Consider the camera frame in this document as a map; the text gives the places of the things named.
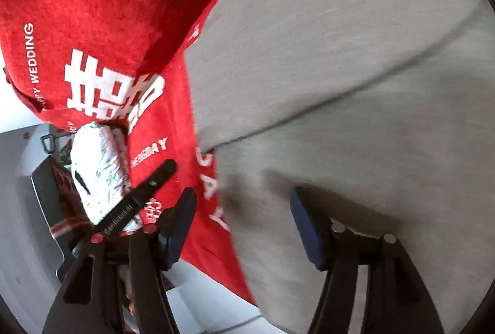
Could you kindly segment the red wedding pillow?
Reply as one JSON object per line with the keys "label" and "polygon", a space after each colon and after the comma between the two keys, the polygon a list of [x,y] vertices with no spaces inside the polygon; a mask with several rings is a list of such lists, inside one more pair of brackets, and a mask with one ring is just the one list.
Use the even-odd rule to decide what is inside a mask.
{"label": "red wedding pillow", "polygon": [[214,0],[1,0],[7,82],[63,129],[127,122]]}

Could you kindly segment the dark bedside cabinet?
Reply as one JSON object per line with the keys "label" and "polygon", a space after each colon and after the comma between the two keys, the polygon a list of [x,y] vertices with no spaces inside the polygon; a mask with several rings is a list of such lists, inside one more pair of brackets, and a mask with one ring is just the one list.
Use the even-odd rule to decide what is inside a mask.
{"label": "dark bedside cabinet", "polygon": [[74,248],[86,238],[92,223],[80,201],[71,172],[53,156],[47,156],[31,175],[34,193],[51,237],[62,253],[55,274],[62,282],[75,259]]}

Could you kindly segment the grey knit sweater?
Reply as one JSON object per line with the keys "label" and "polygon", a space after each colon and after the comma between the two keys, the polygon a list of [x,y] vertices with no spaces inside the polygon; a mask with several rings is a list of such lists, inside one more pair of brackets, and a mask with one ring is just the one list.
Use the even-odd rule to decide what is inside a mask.
{"label": "grey knit sweater", "polygon": [[494,278],[494,0],[219,0],[186,52],[248,287],[305,332],[324,282],[290,215],[307,186],[392,233],[447,333]]}

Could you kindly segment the white floral folded cloth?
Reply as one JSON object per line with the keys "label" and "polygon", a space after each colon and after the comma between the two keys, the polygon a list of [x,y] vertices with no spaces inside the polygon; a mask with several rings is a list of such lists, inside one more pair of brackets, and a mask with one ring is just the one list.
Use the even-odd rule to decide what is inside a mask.
{"label": "white floral folded cloth", "polygon": [[130,192],[121,129],[97,122],[82,126],[73,140],[71,174],[86,216],[97,225]]}

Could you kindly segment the red wedding bed cover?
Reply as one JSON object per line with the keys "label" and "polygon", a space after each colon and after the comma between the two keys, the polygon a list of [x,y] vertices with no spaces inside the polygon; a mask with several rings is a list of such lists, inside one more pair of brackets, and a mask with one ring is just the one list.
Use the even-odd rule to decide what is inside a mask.
{"label": "red wedding bed cover", "polygon": [[209,4],[191,27],[179,51],[156,75],[128,118],[128,155],[133,186],[148,179],[165,160],[174,160],[174,176],[146,203],[140,216],[154,223],[172,207],[186,187],[197,194],[197,210],[181,258],[244,301],[251,291],[237,259],[219,202],[216,157],[200,150],[196,138],[185,50],[202,33],[214,5]]}

